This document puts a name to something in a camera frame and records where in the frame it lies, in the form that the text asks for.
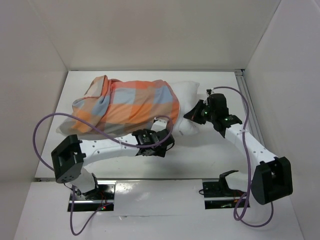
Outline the white pillow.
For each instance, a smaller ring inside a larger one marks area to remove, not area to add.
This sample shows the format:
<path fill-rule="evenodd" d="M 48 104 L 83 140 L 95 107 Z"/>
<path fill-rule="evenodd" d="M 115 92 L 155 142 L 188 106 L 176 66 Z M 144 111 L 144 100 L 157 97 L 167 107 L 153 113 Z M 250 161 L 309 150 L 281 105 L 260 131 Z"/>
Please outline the white pillow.
<path fill-rule="evenodd" d="M 197 93 L 199 83 L 195 81 L 170 82 L 174 94 L 179 101 L 179 115 L 173 126 L 174 137 L 192 136 L 199 133 L 198 126 L 184 118 L 198 103 Z"/>

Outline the orange grey checked pillowcase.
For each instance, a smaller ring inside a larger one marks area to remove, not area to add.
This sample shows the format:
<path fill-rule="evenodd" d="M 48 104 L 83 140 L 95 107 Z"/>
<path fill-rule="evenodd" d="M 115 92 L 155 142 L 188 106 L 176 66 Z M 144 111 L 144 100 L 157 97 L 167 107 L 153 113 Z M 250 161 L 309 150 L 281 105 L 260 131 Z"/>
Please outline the orange grey checked pillowcase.
<path fill-rule="evenodd" d="M 166 81 L 120 81 L 103 75 L 96 77 L 84 96 L 72 103 L 76 118 L 67 117 L 56 131 L 65 136 L 85 136 L 95 134 L 91 127 L 95 126 L 109 135 L 123 136 L 150 129 L 159 115 L 175 123 L 179 112 L 179 100 Z"/>

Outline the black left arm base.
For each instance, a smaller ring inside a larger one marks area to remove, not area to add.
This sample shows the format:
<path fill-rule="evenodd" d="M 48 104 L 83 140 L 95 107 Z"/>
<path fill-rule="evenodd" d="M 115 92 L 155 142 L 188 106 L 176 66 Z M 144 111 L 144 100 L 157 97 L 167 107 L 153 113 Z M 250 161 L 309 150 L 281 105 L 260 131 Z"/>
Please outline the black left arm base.
<path fill-rule="evenodd" d="M 71 211 L 73 203 L 74 212 L 112 212 L 114 210 L 116 192 L 116 182 L 108 180 L 98 181 L 98 188 L 87 193 L 82 193 L 78 188 L 75 188 L 70 193 L 67 211 Z"/>

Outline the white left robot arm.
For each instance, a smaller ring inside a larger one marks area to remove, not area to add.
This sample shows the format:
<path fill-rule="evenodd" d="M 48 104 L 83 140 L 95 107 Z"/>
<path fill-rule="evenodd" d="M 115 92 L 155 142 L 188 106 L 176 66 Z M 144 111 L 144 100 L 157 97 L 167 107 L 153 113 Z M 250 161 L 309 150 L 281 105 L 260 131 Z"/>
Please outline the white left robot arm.
<path fill-rule="evenodd" d="M 161 131 L 137 130 L 114 140 L 80 140 L 77 135 L 67 136 L 52 152 L 55 182 L 71 184 L 86 199 L 92 200 L 99 193 L 96 176 L 85 166 L 118 157 L 165 157 L 175 145 L 168 129 Z"/>

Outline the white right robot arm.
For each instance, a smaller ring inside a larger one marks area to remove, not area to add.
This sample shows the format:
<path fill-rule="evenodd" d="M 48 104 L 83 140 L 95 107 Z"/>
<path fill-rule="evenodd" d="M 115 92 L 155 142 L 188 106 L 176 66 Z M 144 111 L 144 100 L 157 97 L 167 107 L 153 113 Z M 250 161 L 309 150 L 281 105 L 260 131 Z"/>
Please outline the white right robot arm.
<path fill-rule="evenodd" d="M 242 121 L 229 113 L 226 97 L 222 93 L 213 93 L 206 100 L 199 100 L 184 118 L 197 124 L 212 123 L 223 138 L 249 157 L 251 175 L 238 170 L 220 174 L 220 194 L 230 196 L 236 190 L 250 192 L 259 204 L 265 205 L 293 193 L 290 161 L 267 150 L 246 131 Z"/>

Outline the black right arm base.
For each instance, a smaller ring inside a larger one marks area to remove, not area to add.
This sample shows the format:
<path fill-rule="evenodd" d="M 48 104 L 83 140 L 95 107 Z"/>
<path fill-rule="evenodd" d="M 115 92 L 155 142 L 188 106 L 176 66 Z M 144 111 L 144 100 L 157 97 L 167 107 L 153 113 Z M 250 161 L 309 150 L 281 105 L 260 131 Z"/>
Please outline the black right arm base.
<path fill-rule="evenodd" d="M 213 209 L 233 209 L 239 202 L 239 207 L 243 208 L 246 198 L 239 201 L 243 192 L 240 190 L 224 190 L 219 180 L 210 179 L 202 182 L 202 188 L 198 191 L 204 198 L 204 208 L 206 210 Z"/>

